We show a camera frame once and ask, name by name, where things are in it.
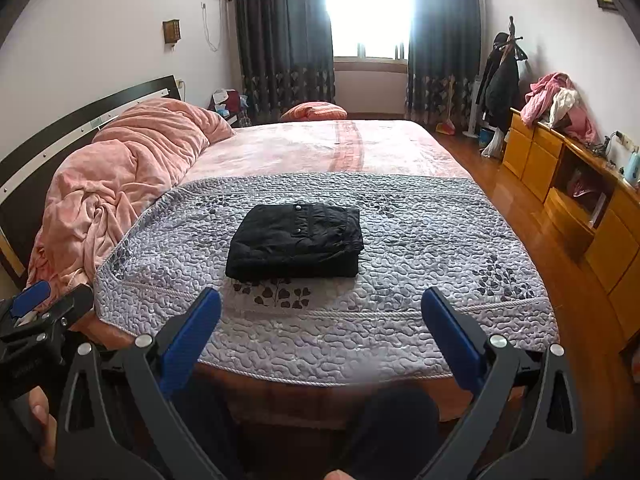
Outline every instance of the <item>curtain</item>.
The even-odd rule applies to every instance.
[[[254,124],[296,104],[334,102],[334,48],[325,0],[236,0],[244,93]]]
[[[447,118],[466,129],[473,84],[480,67],[479,0],[415,0],[409,39],[406,118],[433,126]]]

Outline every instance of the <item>bed headboard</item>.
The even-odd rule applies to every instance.
[[[0,263],[18,287],[27,281],[31,249],[57,168],[124,110],[155,97],[180,99],[174,76],[88,104],[30,137],[0,162]]]

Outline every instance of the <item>wooden floor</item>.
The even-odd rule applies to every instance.
[[[586,466],[593,470],[638,414],[630,369],[620,356],[625,342],[606,294],[591,269],[568,256],[542,204],[513,173],[482,157],[474,139],[434,137],[480,185],[538,268],[580,393]]]
[[[434,137],[506,218],[542,276],[580,393],[586,471],[591,472],[626,430],[638,423],[630,369],[620,357],[624,341],[606,295],[588,266],[571,260],[542,204],[509,170],[495,159],[482,157],[476,140]],[[252,450],[245,463],[260,480],[302,476],[319,480],[343,437],[340,431],[247,424],[242,428],[242,447]],[[309,449],[314,450],[313,458]]]

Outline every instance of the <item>pink blanket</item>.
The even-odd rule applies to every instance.
[[[236,130],[202,152],[182,184],[212,176],[363,171],[471,178],[409,121],[281,123]]]
[[[537,83],[531,85],[531,92],[525,96],[527,104],[520,112],[522,122],[529,128],[553,103],[554,97],[561,88],[574,90],[571,78],[562,72],[545,75]],[[583,102],[576,103],[568,112],[571,124],[564,128],[564,132],[582,143],[595,142],[598,133],[591,122]]]
[[[202,150],[231,136],[219,115],[181,101],[125,111],[56,171],[27,285],[47,280],[50,302],[90,283],[140,213],[180,182]]]

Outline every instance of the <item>metal bolt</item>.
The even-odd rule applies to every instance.
[[[560,345],[554,344],[551,345],[551,353],[555,356],[562,357],[564,355],[564,348]]]
[[[138,348],[148,347],[154,339],[149,334],[141,334],[136,338],[136,346]]]
[[[87,355],[91,351],[91,343],[82,343],[78,347],[78,355]]]
[[[507,339],[503,335],[495,334],[489,338],[489,343],[496,348],[504,348],[507,346]]]

